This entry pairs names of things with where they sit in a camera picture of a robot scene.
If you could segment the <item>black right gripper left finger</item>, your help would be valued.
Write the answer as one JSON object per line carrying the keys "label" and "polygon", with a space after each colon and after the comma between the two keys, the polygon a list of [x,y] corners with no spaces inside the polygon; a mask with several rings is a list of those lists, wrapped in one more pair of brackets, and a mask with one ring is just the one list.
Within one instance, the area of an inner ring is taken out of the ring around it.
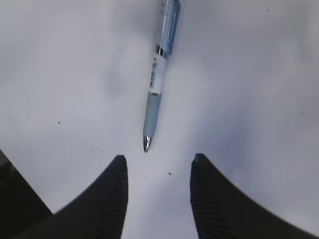
{"label": "black right gripper left finger", "polygon": [[128,168],[117,155],[100,176],[57,213],[14,239],[119,239],[128,206]]}

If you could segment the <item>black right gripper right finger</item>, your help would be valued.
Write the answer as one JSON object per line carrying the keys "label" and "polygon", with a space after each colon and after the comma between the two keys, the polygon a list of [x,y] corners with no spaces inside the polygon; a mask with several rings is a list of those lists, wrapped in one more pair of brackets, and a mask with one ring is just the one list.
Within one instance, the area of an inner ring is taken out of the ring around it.
{"label": "black right gripper right finger", "polygon": [[314,239],[233,185],[202,153],[191,164],[190,203],[200,239]]}

